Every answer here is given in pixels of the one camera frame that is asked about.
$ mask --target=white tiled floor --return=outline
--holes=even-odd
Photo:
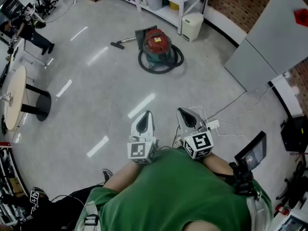
[[[47,21],[63,14],[71,3],[61,0]],[[156,24],[185,56],[182,66],[160,76],[140,68],[136,42],[126,43],[124,50],[110,45],[133,37],[136,29]],[[46,68],[23,64],[36,80],[34,86],[51,93],[51,113],[44,122],[34,115],[23,116],[20,128],[10,132],[7,140],[17,142],[13,153],[26,187],[41,187],[50,197],[100,183],[102,168],[116,172],[128,161],[126,143],[133,121],[128,114],[147,96],[155,98],[143,110],[154,115],[160,145],[170,146],[178,107],[204,106],[211,117],[232,103],[210,118],[229,123],[235,115],[252,109],[268,88],[244,93],[223,66],[235,47],[206,24],[198,40],[189,43],[171,24],[149,12],[139,13],[122,0],[77,0],[64,16],[38,32],[56,45],[52,54],[42,59],[54,60]],[[40,54],[30,43],[27,49]],[[33,105],[37,96],[29,91],[28,95]],[[280,136],[279,125],[284,119],[286,113],[270,90],[254,112],[218,128],[221,135],[244,134],[249,140],[261,130],[266,132],[268,156],[255,176],[273,201],[284,188],[284,178],[295,169],[295,158],[285,151]],[[241,137],[218,137],[215,131],[212,135],[214,152],[229,161],[248,143]],[[87,152],[104,136],[109,141],[88,158]]]

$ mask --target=small monitor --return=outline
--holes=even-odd
[[[261,131],[234,158],[242,170],[251,171],[266,157],[266,134]]]

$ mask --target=black table base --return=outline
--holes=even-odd
[[[50,109],[51,109],[51,96],[49,92],[43,91],[36,87],[30,86],[28,84],[26,84],[26,88],[40,95],[37,99],[37,103],[35,107],[23,104],[21,107],[21,111],[30,113],[30,114],[35,114],[39,121],[46,120],[46,118],[49,115]]]

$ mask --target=round table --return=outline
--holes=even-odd
[[[19,67],[10,80],[7,93],[13,97],[11,105],[4,102],[4,118],[8,130],[14,129],[20,112],[35,114],[39,121],[46,120],[51,108],[51,96],[49,92],[26,84],[27,71],[24,66]],[[25,89],[34,91],[39,95],[36,106],[23,104]]]

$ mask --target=brick wall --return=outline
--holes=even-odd
[[[208,4],[248,33],[269,0],[209,0]],[[291,70],[291,86],[300,90],[298,100],[304,113],[308,115],[308,58]]]

